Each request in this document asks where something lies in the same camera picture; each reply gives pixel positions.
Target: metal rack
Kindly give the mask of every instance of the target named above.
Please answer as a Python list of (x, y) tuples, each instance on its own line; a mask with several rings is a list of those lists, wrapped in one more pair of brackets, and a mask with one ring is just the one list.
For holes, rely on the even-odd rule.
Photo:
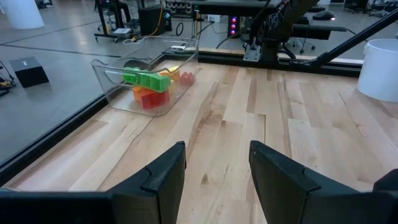
[(192, 17), (191, 0), (166, 0), (166, 7), (174, 17)]

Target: clear plastic bin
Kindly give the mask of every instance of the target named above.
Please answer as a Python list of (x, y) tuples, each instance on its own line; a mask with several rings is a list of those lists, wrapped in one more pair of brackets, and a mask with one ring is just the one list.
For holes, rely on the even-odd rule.
[(167, 113), (195, 81), (198, 41), (146, 37), (126, 47), (135, 50), (113, 63), (91, 62), (108, 103), (151, 116)]

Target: electronic equipment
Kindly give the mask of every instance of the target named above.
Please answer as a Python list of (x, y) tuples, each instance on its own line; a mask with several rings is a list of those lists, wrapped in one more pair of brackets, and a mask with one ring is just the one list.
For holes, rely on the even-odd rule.
[(160, 4), (138, 9), (139, 25), (141, 27), (142, 36), (160, 35), (165, 32), (165, 22), (162, 11), (163, 9), (161, 8)]
[(249, 163), (268, 224), (398, 223), (398, 169), (358, 192), (259, 141)]
[(336, 14), (332, 11), (321, 11), (312, 16), (313, 20), (335, 20)]
[(43, 67), (35, 57), (20, 58), (9, 62), (22, 87), (27, 88), (49, 82)]
[(0, 223), (176, 223), (185, 167), (177, 142), (106, 192), (0, 191)]
[(232, 36), (241, 28), (241, 18), (239, 16), (228, 16), (228, 33), (227, 36)]
[(172, 14), (170, 9), (163, 9), (163, 15), (164, 15), (164, 26), (166, 31), (172, 31)]

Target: wood grain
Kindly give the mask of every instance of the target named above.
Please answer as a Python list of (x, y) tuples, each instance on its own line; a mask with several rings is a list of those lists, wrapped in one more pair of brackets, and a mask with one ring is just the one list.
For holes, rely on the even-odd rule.
[(106, 190), (185, 141), (177, 223), (266, 223), (248, 162), (252, 139), (358, 190), (398, 167), (398, 104), (360, 94), (357, 81), (200, 64), (164, 116), (107, 106), (6, 187)]

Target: metal frame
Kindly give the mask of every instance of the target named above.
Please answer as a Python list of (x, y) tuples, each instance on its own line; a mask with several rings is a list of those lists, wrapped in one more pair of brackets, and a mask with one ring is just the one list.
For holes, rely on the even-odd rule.
[[(398, 20), (398, 9), (392, 11), (388, 16), (382, 18), (379, 22), (371, 25), (361, 33), (337, 46), (335, 49), (330, 52), (326, 52), (313, 60), (278, 58), (277, 63), (258, 63), (244, 61), (240, 54), (226, 54), (218, 52), (199, 52), (198, 60), (201, 63), (217, 63), (241, 67), (268, 68), (275, 70), (358, 77), (362, 67), (361, 64), (330, 61), (396, 20)], [(181, 57), (182, 56), (178, 54), (164, 53), (158, 62), (161, 60), (179, 60)], [(72, 131), (82, 125), (107, 104), (108, 102), (106, 101), (105, 96), (99, 96), (80, 111), (61, 122), (58, 126), (54, 127), (42, 137), (38, 138), (25, 149), (19, 151), (0, 164), (0, 185), (4, 185), (6, 182), (11, 180), (15, 175), (20, 173), (36, 159), (54, 147), (54, 145), (68, 136)]]

